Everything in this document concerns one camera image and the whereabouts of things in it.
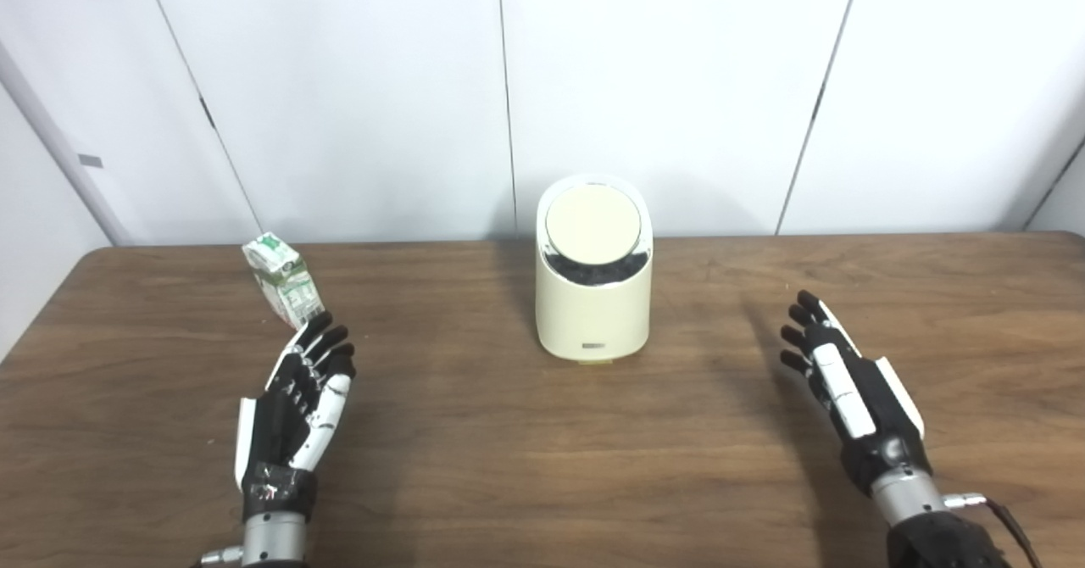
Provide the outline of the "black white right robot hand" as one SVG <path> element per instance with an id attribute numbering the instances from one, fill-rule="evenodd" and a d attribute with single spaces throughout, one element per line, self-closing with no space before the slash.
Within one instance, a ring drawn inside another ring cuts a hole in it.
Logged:
<path id="1" fill-rule="evenodd" d="M 885 357 L 868 359 L 837 315 L 809 291 L 789 306 L 793 324 L 782 328 L 790 344 L 780 360 L 797 371 L 841 441 L 848 481 L 871 495 L 888 472 L 934 469 L 926 453 L 926 422 Z"/>

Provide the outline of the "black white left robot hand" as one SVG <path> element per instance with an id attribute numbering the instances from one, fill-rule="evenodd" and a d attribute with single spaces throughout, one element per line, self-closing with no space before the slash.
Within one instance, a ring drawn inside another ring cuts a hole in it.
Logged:
<path id="1" fill-rule="evenodd" d="M 234 479 L 245 521 L 272 511 L 310 521 L 315 469 L 348 404 L 354 354 L 348 330 L 323 310 L 284 345 L 259 397 L 241 399 Z"/>

